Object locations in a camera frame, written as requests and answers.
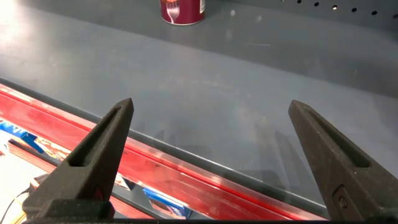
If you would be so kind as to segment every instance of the box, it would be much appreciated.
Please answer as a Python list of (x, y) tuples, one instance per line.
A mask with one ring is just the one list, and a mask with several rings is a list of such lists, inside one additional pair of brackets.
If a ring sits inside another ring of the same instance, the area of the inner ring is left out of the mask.
[(161, 194), (151, 189), (144, 189), (145, 195), (149, 199), (152, 207), (166, 215), (176, 219), (188, 219), (192, 210), (176, 202), (169, 196)]

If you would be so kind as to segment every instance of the gray tabletop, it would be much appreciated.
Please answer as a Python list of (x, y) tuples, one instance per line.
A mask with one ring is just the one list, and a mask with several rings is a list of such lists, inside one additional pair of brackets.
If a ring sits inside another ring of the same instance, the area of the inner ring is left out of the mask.
[(1, 78), (95, 116), (131, 97), (133, 130), (322, 204), (296, 99), (398, 176), (397, 35), (377, 19), (214, 0), (176, 27), (155, 0), (4, 2)]

